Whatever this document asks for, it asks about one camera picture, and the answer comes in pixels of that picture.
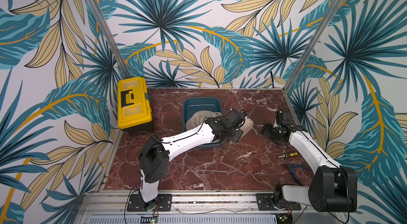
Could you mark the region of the teal plastic storage box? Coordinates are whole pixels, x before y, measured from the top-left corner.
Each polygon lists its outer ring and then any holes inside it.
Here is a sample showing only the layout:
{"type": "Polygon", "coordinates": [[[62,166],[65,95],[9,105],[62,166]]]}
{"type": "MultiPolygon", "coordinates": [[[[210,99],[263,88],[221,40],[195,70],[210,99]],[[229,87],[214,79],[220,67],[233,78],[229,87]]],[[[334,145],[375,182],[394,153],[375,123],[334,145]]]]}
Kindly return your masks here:
{"type": "Polygon", "coordinates": [[[182,110],[182,131],[185,132],[186,122],[198,111],[221,112],[221,102],[216,97],[193,97],[184,101],[182,110]]]}

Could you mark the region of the cream blue doodle coaster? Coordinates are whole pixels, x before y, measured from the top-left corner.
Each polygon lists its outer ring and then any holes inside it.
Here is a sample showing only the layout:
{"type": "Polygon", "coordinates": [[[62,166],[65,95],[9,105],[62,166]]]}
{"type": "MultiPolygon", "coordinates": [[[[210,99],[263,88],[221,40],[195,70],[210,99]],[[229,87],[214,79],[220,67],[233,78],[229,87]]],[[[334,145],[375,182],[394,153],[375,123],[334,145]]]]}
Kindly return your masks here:
{"type": "Polygon", "coordinates": [[[240,127],[240,130],[243,132],[241,137],[243,138],[246,134],[248,134],[252,128],[253,121],[250,118],[245,118],[244,124],[240,127]]]}

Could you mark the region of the cream cat flower coaster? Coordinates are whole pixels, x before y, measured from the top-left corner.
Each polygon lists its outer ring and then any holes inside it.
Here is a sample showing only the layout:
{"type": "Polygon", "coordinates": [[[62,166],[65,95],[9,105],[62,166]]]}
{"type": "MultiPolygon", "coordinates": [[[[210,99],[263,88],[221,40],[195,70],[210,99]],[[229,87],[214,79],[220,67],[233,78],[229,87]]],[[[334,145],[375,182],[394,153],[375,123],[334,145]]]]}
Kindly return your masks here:
{"type": "Polygon", "coordinates": [[[198,111],[186,122],[185,129],[188,131],[199,127],[207,118],[217,117],[221,114],[221,112],[198,111]]]}

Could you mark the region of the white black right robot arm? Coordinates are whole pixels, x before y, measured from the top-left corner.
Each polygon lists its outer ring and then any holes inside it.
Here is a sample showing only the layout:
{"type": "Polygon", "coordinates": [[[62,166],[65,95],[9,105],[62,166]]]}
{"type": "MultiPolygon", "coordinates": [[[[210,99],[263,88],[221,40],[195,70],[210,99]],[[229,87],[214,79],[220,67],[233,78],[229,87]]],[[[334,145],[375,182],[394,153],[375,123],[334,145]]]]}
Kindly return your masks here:
{"type": "Polygon", "coordinates": [[[266,123],[262,135],[275,143],[289,143],[307,162],[314,177],[310,186],[277,185],[270,205],[286,209],[294,204],[313,207],[318,212],[346,212],[357,210],[357,174],[344,167],[312,139],[310,133],[296,124],[289,112],[278,111],[274,124],[266,123]]]}

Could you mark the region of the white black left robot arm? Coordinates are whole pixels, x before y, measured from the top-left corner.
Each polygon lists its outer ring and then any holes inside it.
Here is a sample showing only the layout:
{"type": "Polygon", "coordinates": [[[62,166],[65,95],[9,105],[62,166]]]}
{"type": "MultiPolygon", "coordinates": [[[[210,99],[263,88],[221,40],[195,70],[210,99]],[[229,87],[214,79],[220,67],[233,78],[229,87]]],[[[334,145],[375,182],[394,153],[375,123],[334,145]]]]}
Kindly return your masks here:
{"type": "Polygon", "coordinates": [[[150,136],[138,157],[142,200],[145,203],[156,201],[159,181],[167,175],[169,163],[177,156],[214,141],[238,142],[247,116],[246,111],[231,109],[226,115],[206,118],[198,127],[181,134],[164,138],[150,136]]]}

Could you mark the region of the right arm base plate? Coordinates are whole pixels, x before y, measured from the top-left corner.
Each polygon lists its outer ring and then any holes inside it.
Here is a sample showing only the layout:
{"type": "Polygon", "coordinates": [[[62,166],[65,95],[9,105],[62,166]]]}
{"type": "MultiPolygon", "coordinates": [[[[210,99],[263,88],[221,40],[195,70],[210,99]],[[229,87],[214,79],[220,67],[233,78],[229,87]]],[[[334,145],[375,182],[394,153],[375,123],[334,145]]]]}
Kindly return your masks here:
{"type": "Polygon", "coordinates": [[[287,201],[279,194],[258,193],[255,196],[259,211],[301,210],[301,205],[299,203],[287,201]]]}

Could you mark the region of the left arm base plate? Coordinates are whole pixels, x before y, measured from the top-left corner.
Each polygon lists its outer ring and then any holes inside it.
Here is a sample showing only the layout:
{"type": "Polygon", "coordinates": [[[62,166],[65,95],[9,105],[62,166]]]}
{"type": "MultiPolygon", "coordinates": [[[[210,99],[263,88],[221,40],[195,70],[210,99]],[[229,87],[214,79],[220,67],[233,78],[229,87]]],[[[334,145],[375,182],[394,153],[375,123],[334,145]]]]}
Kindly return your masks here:
{"type": "Polygon", "coordinates": [[[172,206],[171,194],[159,194],[155,199],[144,202],[141,195],[132,194],[127,203],[128,212],[148,212],[158,210],[158,212],[169,212],[172,206]]]}

